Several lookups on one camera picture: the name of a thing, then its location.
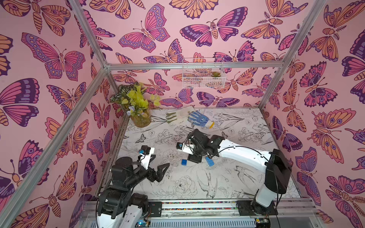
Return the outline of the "small blue lego brick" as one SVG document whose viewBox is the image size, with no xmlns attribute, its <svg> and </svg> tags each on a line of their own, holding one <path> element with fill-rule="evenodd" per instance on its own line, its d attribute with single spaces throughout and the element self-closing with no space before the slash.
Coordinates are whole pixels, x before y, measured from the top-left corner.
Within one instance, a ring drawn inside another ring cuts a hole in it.
<svg viewBox="0 0 365 228">
<path fill-rule="evenodd" d="M 181 164 L 182 164 L 182 166 L 186 166 L 187 165 L 187 160 L 186 159 L 182 159 Z"/>
</svg>

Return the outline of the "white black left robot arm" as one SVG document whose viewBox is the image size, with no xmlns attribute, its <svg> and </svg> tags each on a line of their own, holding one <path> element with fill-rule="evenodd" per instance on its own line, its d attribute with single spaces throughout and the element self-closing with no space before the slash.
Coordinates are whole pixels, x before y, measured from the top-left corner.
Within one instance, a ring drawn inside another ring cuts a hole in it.
<svg viewBox="0 0 365 228">
<path fill-rule="evenodd" d="M 152 213 L 148 196 L 134 193 L 134 188 L 144 180 L 161 182 L 169 163 L 157 169 L 144 168 L 143 159 L 133 161 L 131 157 L 121 157 L 111 168 L 110 185 L 100 194 L 96 208 L 98 228 L 135 228 L 138 221 Z"/>
</svg>

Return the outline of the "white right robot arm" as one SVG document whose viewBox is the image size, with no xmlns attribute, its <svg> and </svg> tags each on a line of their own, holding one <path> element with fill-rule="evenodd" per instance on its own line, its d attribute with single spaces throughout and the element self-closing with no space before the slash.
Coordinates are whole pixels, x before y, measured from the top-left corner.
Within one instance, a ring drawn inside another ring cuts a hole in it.
<svg viewBox="0 0 365 228">
<path fill-rule="evenodd" d="M 278 214 L 278 203 L 287 192 L 292 173 L 292 168 L 282 151 L 259 151 L 219 135 L 208 138 L 198 129 L 189 133 L 185 142 L 179 142 L 176 148 L 187 153 L 188 160 L 194 163 L 200 163 L 204 157 L 222 157 L 243 164 L 245 169 L 260 172 L 263 177 L 262 185 L 247 206 L 238 203 L 238 208 L 254 215 Z"/>
</svg>

